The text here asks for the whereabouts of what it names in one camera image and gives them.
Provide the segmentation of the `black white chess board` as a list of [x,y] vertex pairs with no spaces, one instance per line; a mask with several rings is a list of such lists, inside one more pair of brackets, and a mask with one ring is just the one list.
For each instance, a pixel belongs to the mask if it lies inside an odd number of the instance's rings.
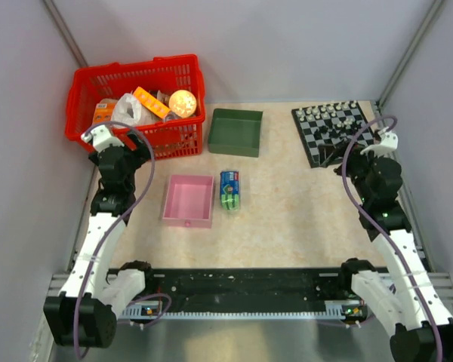
[[311,168],[320,167],[328,157],[324,146],[348,140],[367,123],[356,100],[297,107],[291,110],[291,115]]

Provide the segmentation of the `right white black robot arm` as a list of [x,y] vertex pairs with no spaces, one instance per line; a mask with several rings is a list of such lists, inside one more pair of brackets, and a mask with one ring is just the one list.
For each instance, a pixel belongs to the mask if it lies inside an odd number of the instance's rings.
[[453,361],[453,315],[435,290],[414,244],[411,224],[397,200],[401,165],[382,156],[396,146],[394,134],[364,147],[346,139],[335,146],[342,162],[336,169],[353,199],[359,221],[384,258],[393,282],[389,288],[367,260],[349,259],[341,266],[339,293],[359,296],[390,339],[396,361]]

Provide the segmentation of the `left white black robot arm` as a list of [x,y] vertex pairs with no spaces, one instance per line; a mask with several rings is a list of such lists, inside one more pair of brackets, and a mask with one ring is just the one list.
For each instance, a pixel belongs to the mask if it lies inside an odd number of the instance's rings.
[[125,231],[140,197],[135,195],[135,172],[154,159],[149,141],[131,128],[128,147],[106,122],[91,126],[81,136],[93,146],[90,160],[100,178],[94,195],[88,229],[74,266],[57,296],[48,296],[43,312],[58,345],[107,348],[116,333],[117,321],[135,296],[150,298],[156,281],[144,265],[121,270],[112,283],[106,276],[116,244]]

